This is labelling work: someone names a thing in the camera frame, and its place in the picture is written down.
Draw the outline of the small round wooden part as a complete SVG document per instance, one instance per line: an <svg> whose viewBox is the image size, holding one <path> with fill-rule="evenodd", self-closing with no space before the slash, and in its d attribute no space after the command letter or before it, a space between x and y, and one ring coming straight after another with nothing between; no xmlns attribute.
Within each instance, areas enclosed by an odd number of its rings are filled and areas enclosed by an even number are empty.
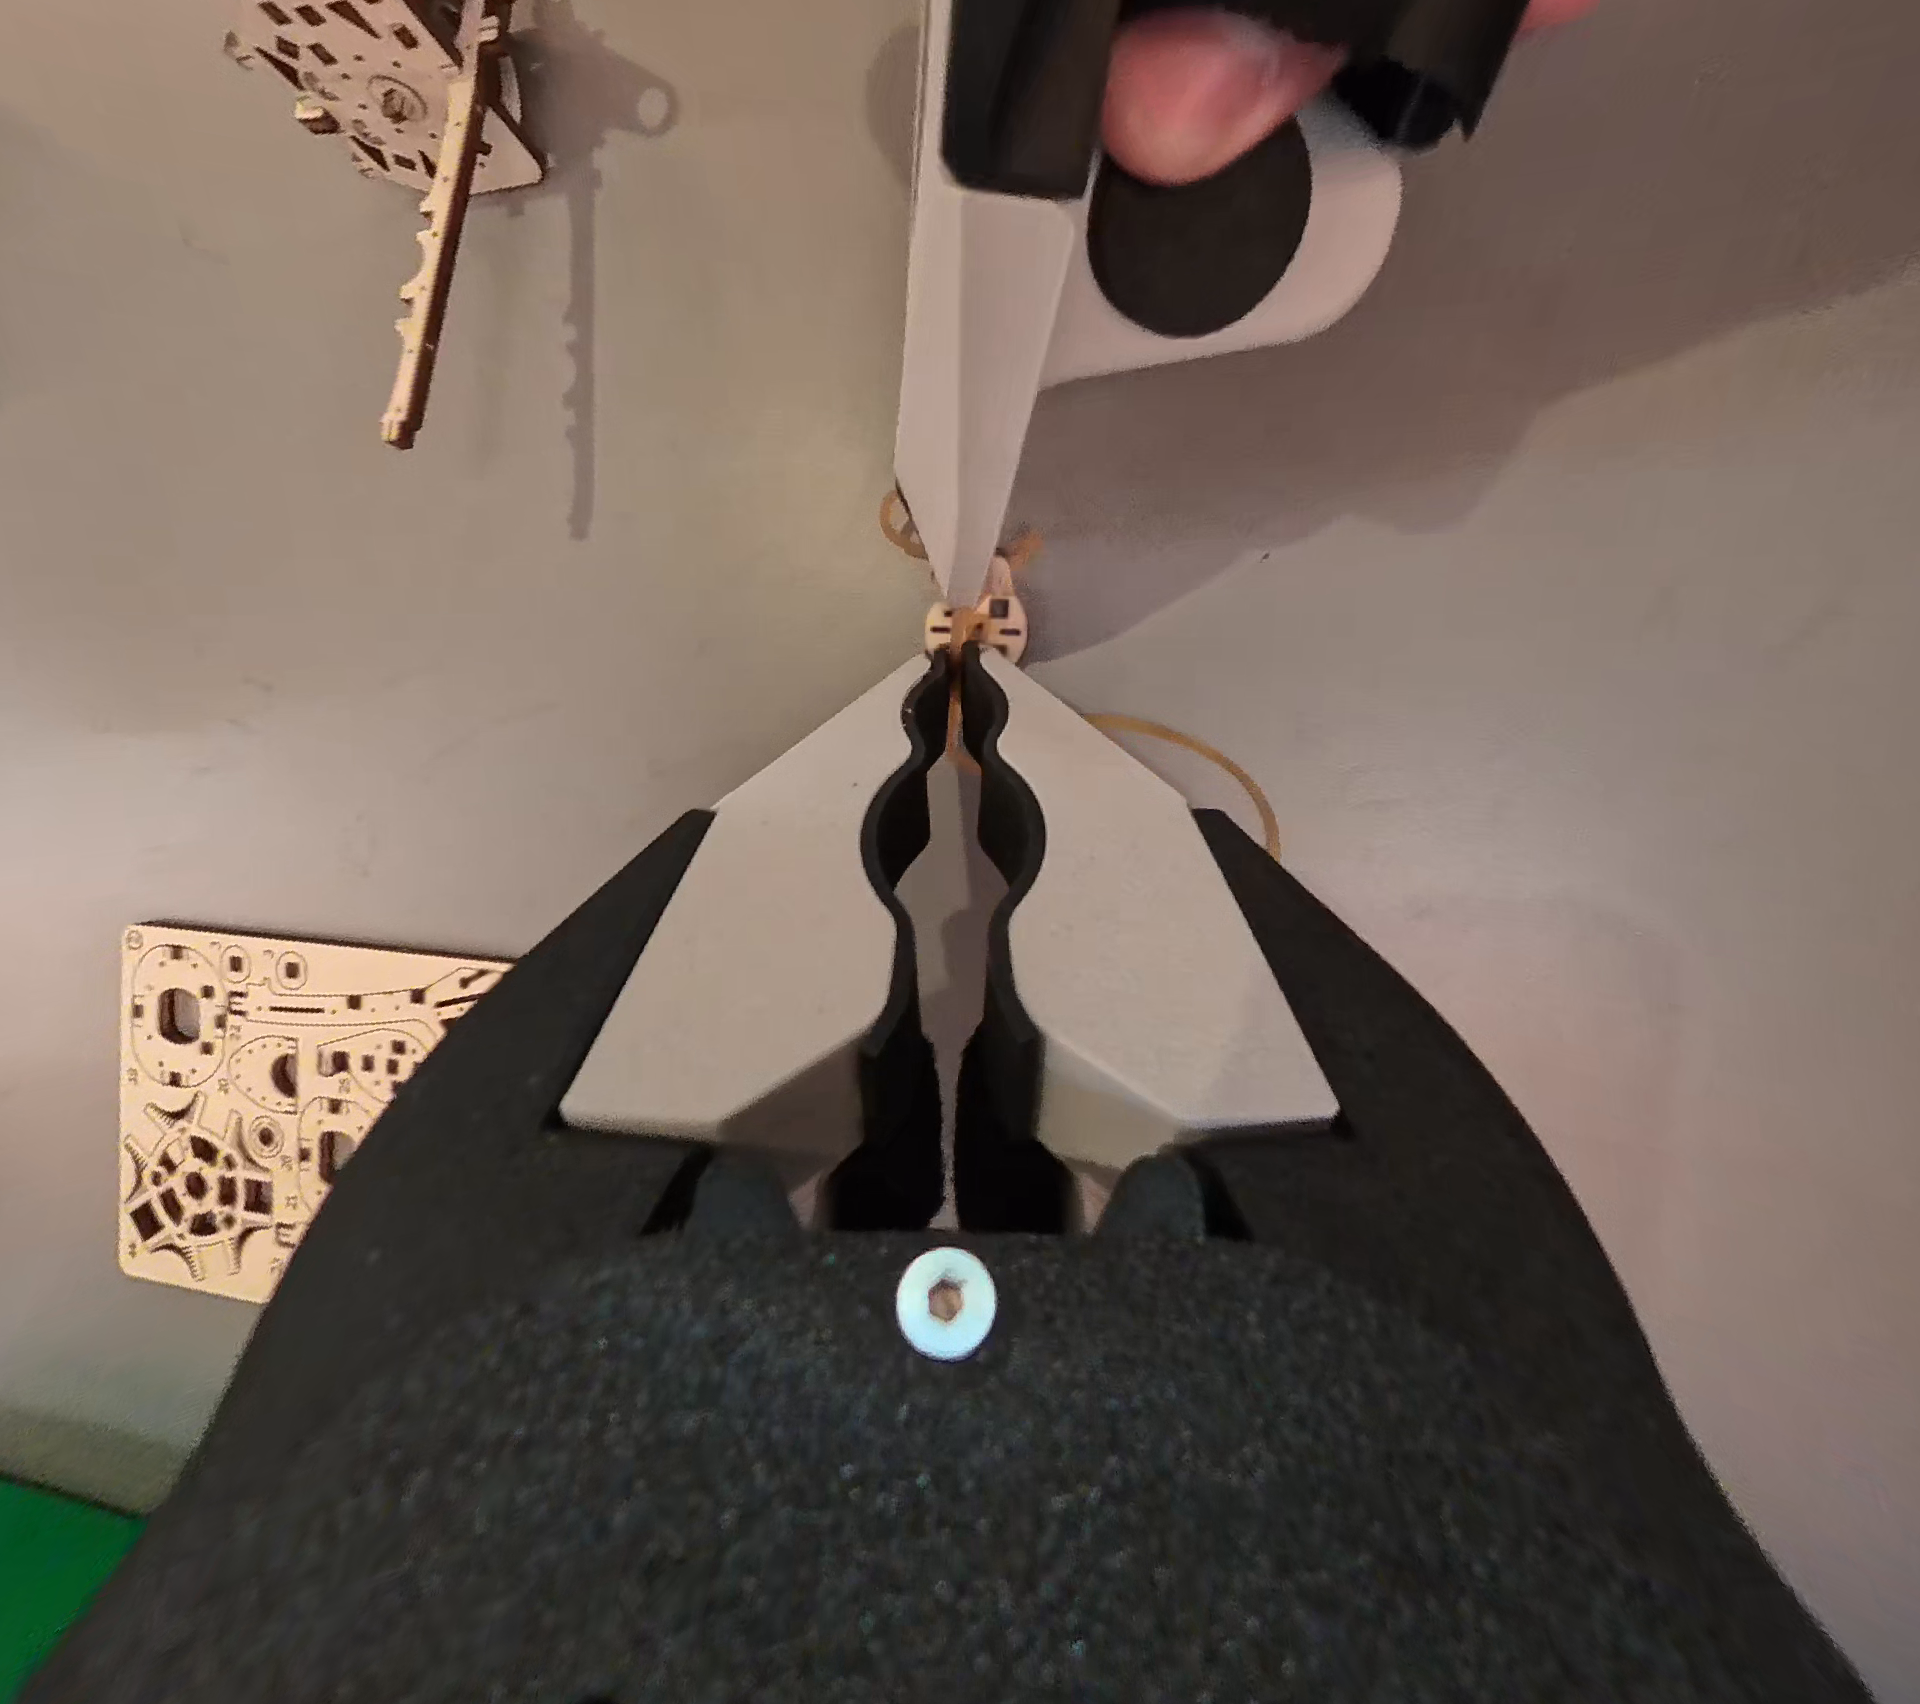
<svg viewBox="0 0 1920 1704"><path fill-rule="evenodd" d="M926 658L959 658L967 647L1002 655L1018 665L1029 643L1029 619L1013 589L987 589L972 605L935 601L926 608L921 650Z"/></svg>

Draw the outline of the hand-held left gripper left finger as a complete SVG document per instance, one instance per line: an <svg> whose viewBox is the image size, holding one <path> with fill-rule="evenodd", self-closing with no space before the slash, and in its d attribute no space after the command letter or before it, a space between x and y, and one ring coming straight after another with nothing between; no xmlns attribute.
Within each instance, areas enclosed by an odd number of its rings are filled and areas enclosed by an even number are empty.
<svg viewBox="0 0 1920 1704"><path fill-rule="evenodd" d="M946 747L947 664L923 655L713 804L560 1117L818 1179L827 1227L928 1225L943 1102L899 880Z"/></svg>

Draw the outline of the tan rubber band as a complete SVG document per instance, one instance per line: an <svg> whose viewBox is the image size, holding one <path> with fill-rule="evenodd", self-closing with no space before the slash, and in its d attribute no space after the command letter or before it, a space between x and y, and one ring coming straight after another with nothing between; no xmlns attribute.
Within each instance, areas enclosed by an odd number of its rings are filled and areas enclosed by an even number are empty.
<svg viewBox="0 0 1920 1704"><path fill-rule="evenodd" d="M910 509L898 486L891 486L887 492L882 494L876 509L876 524L877 524L880 535L894 549L902 551L913 562L931 564L931 560L928 558L923 540L920 535L918 524L910 515ZM986 634L994 634L995 637L999 637L999 636L1005 636L1005 629L1002 627L1009 627L1012 624L1021 624L1024 627L1029 625L1021 612L1018 616L1013 616L1012 612L995 612L991 610L991 601L995 601L998 595L1004 595L1007 603L1012 603L1013 598L1018 595L1018 584L1024 572L1027 572L1039 560L1041 551L1043 551L1043 535L1034 526L1019 528L1009 535L1007 542L998 546L995 555L991 560L995 567L989 572L989 579L995 581L998 574L1004 572L1005 574L1002 578L1004 587L984 589L982 595L974 601L972 610L967 610L957 618L957 624L961 625L959 629L961 637L986 636ZM935 603L926 610L926 618L923 618L923 653L926 655L938 658L938 655L957 653L956 650L957 637L952 634L952 621L953 621L953 614L947 603ZM1249 802L1258 818L1261 849L1276 862L1284 857L1281 828L1279 828L1279 818L1274 809L1274 804L1269 802L1260 782L1236 757L1227 756L1226 751L1218 749L1216 745L1212 745L1209 741L1197 736L1181 731L1153 718L1124 714L1115 710L1082 710L1079 715L1095 731L1103 731L1111 737L1141 737L1141 739L1158 741L1166 747L1179 749L1202 759L1204 763L1214 767L1218 774L1231 779L1240 788L1240 791L1245 795L1245 799ZM952 687L947 691L946 756L957 767L974 776L980 772L980 765L963 739L961 691L957 687Z"/></svg>

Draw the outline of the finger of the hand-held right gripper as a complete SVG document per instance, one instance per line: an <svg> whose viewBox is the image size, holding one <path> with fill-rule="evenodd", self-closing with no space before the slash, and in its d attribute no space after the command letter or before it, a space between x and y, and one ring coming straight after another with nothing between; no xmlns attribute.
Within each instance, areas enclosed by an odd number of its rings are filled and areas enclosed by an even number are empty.
<svg viewBox="0 0 1920 1704"><path fill-rule="evenodd" d="M938 595L986 587L1062 290L1075 198L969 188L943 155L953 0L923 0L894 479Z"/></svg>

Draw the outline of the green mat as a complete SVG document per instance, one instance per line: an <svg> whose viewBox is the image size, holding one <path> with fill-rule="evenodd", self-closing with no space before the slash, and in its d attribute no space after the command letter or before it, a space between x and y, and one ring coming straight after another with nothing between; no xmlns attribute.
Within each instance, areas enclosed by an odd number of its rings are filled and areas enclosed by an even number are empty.
<svg viewBox="0 0 1920 1704"><path fill-rule="evenodd" d="M18 1697L146 1526L49 1486L1 1477L1 1699Z"/></svg>

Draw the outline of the wooden parts sheet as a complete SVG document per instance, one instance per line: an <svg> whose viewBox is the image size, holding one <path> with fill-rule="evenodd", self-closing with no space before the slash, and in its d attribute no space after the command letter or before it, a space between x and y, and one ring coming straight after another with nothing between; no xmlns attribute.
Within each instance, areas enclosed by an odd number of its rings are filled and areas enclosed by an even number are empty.
<svg viewBox="0 0 1920 1704"><path fill-rule="evenodd" d="M117 1267L256 1308L395 1092L512 965L151 920L117 950Z"/></svg>

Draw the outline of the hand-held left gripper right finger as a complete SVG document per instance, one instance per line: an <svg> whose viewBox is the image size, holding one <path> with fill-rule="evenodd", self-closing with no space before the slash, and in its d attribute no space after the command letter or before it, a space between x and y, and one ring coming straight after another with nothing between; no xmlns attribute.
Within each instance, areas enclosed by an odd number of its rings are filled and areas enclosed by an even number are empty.
<svg viewBox="0 0 1920 1704"><path fill-rule="evenodd" d="M1279 863L995 652L959 670L974 834L1002 881L953 1112L966 1231L1069 1231L1082 1179L1339 1104L1255 933Z"/></svg>

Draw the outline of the wooden mechanical model with lever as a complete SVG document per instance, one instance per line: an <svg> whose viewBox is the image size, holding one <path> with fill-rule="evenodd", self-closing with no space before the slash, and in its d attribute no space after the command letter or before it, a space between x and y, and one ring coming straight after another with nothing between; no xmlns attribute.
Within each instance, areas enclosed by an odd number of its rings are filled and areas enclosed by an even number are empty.
<svg viewBox="0 0 1920 1704"><path fill-rule="evenodd" d="M474 198L539 185L509 48L515 0L232 0L227 58L273 75L298 126L415 198L380 437L413 445Z"/></svg>

